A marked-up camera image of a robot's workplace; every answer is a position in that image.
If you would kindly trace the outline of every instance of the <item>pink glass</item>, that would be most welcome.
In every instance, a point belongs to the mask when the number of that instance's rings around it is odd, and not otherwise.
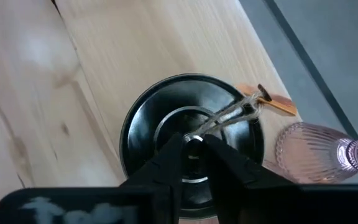
[[[295,123],[279,135],[276,159],[299,183],[338,183],[358,172],[358,141],[331,128]]]

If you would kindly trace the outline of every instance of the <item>wooden table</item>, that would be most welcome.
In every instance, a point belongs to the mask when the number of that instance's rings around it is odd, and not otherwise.
[[[238,0],[57,5],[63,20],[49,0],[0,0],[0,198],[123,182],[125,115],[169,76],[206,73],[288,95]],[[264,165],[274,169],[277,134],[299,120],[263,113]]]

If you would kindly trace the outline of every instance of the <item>gray floor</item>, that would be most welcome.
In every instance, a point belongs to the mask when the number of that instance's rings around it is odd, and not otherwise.
[[[265,1],[240,2],[303,120],[344,131]],[[358,133],[358,0],[275,3]]]

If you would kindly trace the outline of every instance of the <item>light wood surface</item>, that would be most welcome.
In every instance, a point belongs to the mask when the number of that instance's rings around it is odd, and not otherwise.
[[[65,24],[49,0],[0,0],[0,198],[123,182],[122,122],[163,78],[206,73],[288,96],[237,0],[57,4]],[[299,120],[263,113],[266,166],[279,131]]]

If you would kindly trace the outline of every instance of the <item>black lid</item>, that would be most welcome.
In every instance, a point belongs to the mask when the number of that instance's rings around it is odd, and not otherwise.
[[[124,172],[132,175],[158,153],[172,134],[194,131],[215,112],[243,97],[233,86],[196,73],[177,75],[155,84],[137,99],[124,121],[120,142]],[[251,108],[243,108],[230,116],[250,111]],[[230,125],[214,135],[262,163],[264,139],[257,119]],[[215,216],[208,179],[200,169],[197,150],[190,150],[183,162],[181,218]]]

